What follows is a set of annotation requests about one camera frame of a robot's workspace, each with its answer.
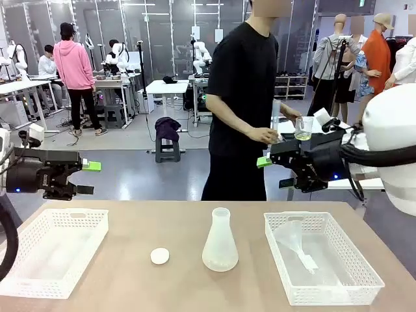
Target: blue patterned clothing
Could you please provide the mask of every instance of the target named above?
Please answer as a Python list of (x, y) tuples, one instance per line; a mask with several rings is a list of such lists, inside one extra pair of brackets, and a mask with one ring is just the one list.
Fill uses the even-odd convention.
[[(367, 62), (367, 58), (365, 57), (364, 52), (361, 51), (359, 55), (357, 56), (354, 68), (359, 73), (362, 73), (363, 69), (366, 69), (366, 70), (369, 69), (369, 64)], [(359, 96), (363, 97), (363, 96), (368, 96), (370, 94), (374, 94), (374, 88), (370, 85), (369, 78), (362, 73), (361, 82), (359, 86)]]

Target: pink hoodie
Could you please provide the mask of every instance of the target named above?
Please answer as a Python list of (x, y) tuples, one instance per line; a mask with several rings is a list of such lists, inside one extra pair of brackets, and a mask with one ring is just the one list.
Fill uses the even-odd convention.
[(94, 78), (91, 63), (81, 44), (72, 40), (62, 40), (55, 44), (53, 58), (57, 64), (59, 76), (68, 89), (92, 88)]

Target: basket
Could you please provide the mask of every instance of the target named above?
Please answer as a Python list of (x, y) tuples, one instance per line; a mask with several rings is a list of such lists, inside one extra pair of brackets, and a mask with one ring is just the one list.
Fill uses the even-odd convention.
[(108, 230), (107, 210), (46, 209), (19, 235), (0, 295), (68, 299)]
[[(274, 238), (273, 231), (291, 220), (302, 222), (302, 249), (319, 267), (313, 275), (296, 253)], [(385, 286), (330, 213), (265, 213), (265, 221), (267, 241), (292, 306), (367, 306)]]

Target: black hair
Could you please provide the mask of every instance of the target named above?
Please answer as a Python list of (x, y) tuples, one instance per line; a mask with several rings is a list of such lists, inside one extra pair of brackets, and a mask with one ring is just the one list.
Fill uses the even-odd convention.
[(53, 46), (50, 44), (45, 45), (45, 52), (53, 54)]
[(68, 41), (71, 40), (77, 32), (73, 28), (72, 24), (69, 23), (62, 23), (60, 24), (60, 37), (62, 40)]
[(110, 42), (109, 42), (109, 44), (110, 44), (110, 47), (113, 47), (113, 45), (114, 44), (118, 44), (119, 42), (118, 42), (118, 40), (117, 39), (111, 39), (110, 40)]

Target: beige cap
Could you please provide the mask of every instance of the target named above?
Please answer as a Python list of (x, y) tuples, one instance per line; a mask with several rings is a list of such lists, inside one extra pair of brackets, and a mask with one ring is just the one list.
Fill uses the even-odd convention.
[(345, 15), (345, 14), (338, 14), (338, 15), (335, 17), (335, 22), (334, 22), (334, 24), (338, 24), (338, 23), (342, 23), (342, 24), (344, 24), (344, 25), (345, 25), (345, 23), (346, 23), (346, 15)]
[(379, 13), (374, 17), (373, 22), (382, 24), (387, 29), (394, 29), (394, 27), (391, 25), (391, 15), (390, 14)]

